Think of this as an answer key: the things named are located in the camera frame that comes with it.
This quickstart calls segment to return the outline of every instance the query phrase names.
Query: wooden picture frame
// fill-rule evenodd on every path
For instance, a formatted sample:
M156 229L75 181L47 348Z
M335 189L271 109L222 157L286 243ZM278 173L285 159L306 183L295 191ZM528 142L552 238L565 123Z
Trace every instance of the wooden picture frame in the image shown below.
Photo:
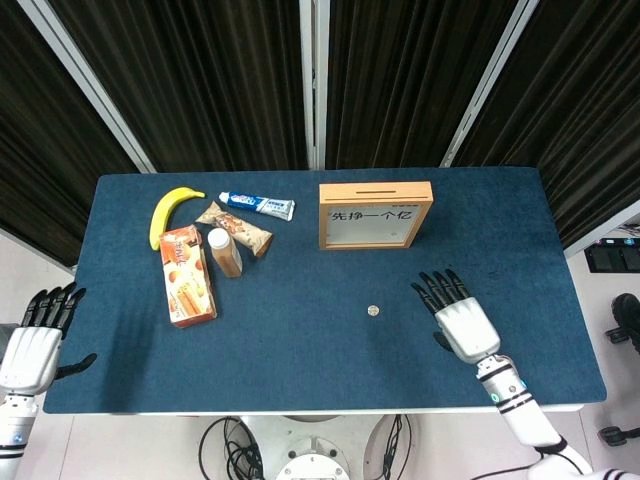
M319 199L321 249L408 248L433 192L427 181L325 183Z

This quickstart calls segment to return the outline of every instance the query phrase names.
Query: white bottle cap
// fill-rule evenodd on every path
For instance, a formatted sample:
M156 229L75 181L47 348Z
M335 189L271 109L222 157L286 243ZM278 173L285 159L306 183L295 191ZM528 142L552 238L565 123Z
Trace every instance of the white bottle cap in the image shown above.
M229 245L230 237L224 228L214 228L209 232L209 235L207 235L207 240L211 248L218 250Z

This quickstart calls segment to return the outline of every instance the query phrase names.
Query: chair wheel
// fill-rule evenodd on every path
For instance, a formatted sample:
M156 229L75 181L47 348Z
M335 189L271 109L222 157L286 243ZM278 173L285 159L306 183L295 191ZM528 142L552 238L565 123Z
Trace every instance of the chair wheel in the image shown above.
M626 342L629 340L629 334L624 328L614 328L612 330L607 330L605 335L609 337L609 341L613 344Z
M619 447L627 443L627 436L618 427L606 427L598 432L598 436L610 447Z

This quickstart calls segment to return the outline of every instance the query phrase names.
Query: gray floor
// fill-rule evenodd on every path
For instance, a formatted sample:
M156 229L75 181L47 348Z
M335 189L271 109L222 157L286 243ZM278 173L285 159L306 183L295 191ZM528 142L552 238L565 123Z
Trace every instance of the gray floor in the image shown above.
M33 294L65 284L70 276L0 236L0 321L17 321ZM584 256L569 260L576 290L608 390L603 404L580 412L554 413L556 428L596 469L616 466L640 472L640 440L609 448L597 431L610 424L640 425L640 358L631 345L611 345L603 332L613 327L609 304L622 292L640 296L640 275L593 275ZM64 416L40 414L19 479L200 479L197 443L210 417ZM430 414L412 417L413 454L403 478L470 478L536 458L517 444L499 415ZM380 473L386 429L372 437L366 478ZM226 478L219 436L205 449L212 478ZM406 447L406 438L400 444ZM524 474L501 476L525 478Z

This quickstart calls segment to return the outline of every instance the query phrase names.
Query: blue and white toothpaste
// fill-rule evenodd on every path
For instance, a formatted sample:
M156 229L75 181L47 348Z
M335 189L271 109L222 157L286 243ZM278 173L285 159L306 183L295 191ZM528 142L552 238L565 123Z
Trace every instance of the blue and white toothpaste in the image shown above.
M272 217L281 218L287 222L293 218L296 202L293 200L274 200L273 198L247 195L246 193L222 192L220 201L231 207L244 208L254 212L264 213Z

